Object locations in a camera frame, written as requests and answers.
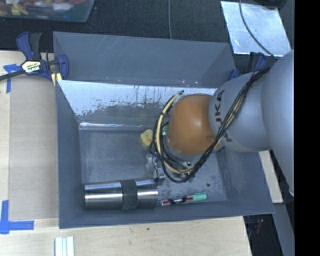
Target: black cable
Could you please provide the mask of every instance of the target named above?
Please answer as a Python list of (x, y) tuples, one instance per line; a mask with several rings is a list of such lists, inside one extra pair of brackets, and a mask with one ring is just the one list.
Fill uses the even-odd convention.
[(248, 30), (249, 34), (251, 35), (251, 37), (253, 38), (253, 40), (265, 51), (267, 52), (271, 57), (273, 57), (276, 60), (279, 60), (276, 56), (274, 56), (268, 49), (266, 49), (259, 41), (258, 39), (254, 36), (254, 34), (251, 32), (250, 28), (248, 27), (248, 24), (245, 20), (244, 14), (242, 12), (242, 3), (241, 0), (239, 0), (239, 9), (240, 9), (240, 15), (241, 15), (241, 19), (243, 21), (243, 24), (245, 26), (245, 28)]
[[(215, 149), (215, 147), (217, 146), (219, 140), (221, 139), (221, 137), (225, 134), (225, 132), (229, 129), (229, 127), (232, 125), (232, 123), (234, 122), (234, 120), (237, 118), (238, 114), (240, 113), (243, 104), (245, 102), (246, 99), (246, 95), (249, 91), (249, 89), (254, 85), (254, 82), (256, 82), (262, 75), (264, 75), (265, 73), (267, 73), (269, 71), (269, 67), (268, 68), (264, 68), (261, 70), (258, 70), (257, 72), (252, 73), (250, 80), (245, 84), (245, 86), (241, 89), (241, 91), (238, 93), (237, 97), (235, 98), (235, 100), (233, 101), (227, 115), (225, 116), (221, 127), (219, 128), (217, 135), (215, 137), (214, 142), (211, 144), (211, 146), (203, 153), (203, 155), (200, 157), (200, 159), (198, 160), (198, 162), (194, 165), (193, 169), (190, 171), (189, 174), (186, 174), (184, 178), (182, 179), (174, 179), (172, 178), (169, 174), (168, 171), (166, 169), (165, 166), (165, 161), (164, 161), (164, 145), (163, 145), (163, 137), (161, 137), (160, 139), (160, 150), (161, 150), (161, 154), (160, 154), (160, 161), (162, 164), (162, 168), (163, 168), (163, 172), (165, 173), (165, 175), (172, 181), (175, 183), (184, 183), (186, 181), (188, 181), (189, 179), (191, 179), (192, 177), (195, 176), (195, 174), (199, 171), (199, 169), (203, 166), (203, 164), (207, 161), (207, 159), (209, 158), (209, 156), (211, 155), (211, 153), (213, 152), (213, 150)], [(156, 126), (157, 123), (155, 124), (154, 128), (154, 132), (157, 132)]]

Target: blue clamp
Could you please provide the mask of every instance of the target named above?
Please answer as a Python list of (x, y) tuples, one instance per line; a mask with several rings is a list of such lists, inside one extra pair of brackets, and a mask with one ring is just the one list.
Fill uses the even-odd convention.
[[(40, 63), (40, 71), (35, 72), (26, 72), (28, 76), (39, 76), (48, 80), (52, 80), (52, 72), (49, 69), (48, 62), (41, 59), (39, 53), (39, 39), (41, 33), (31, 34), (30, 32), (24, 32), (16, 38), (16, 44), (19, 48), (19, 51), (23, 53), (25, 57), (25, 62), (37, 61)], [(62, 79), (67, 79), (69, 73), (69, 65), (67, 56), (60, 54), (57, 56), (59, 64), (59, 72), (62, 76)]]
[(9, 201), (2, 201), (0, 234), (8, 235), (10, 231), (34, 230), (34, 220), (9, 221), (8, 220)]
[(231, 74), (229, 75), (228, 81), (236, 78), (239, 76), (239, 70), (238, 69), (232, 69)]
[[(11, 72), (14, 72), (14, 71), (19, 71), (19, 70), (22, 69), (20, 67), (20, 65), (17, 65), (17, 64), (4, 65), (3, 68), (8, 73), (11, 73)], [(8, 78), (7, 81), (6, 81), (6, 93), (8, 94), (10, 92), (11, 92), (11, 78)]]

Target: black floor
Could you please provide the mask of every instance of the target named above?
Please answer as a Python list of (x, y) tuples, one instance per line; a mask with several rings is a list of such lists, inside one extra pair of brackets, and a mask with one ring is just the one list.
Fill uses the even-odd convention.
[[(295, 0), (242, 2), (267, 7), (271, 3), (276, 5), (291, 48), (294, 49)], [(0, 50), (16, 50), (16, 37), (25, 31), (43, 33), (39, 43), (41, 52), (53, 52), (53, 31), (169, 39), (168, 10), (167, 0), (95, 0), (85, 23), (0, 17)], [(229, 43), (219, 0), (170, 0), (170, 24), (173, 39)], [(235, 55), (234, 61), (240, 71), (245, 71), (249, 56)], [(268, 57), (267, 66), (273, 63), (274, 60)], [(287, 207), (292, 216), (294, 204), (289, 202)], [(250, 233), (253, 256), (282, 256), (272, 216), (250, 218), (263, 219), (260, 234), (255, 234), (254, 230)]]

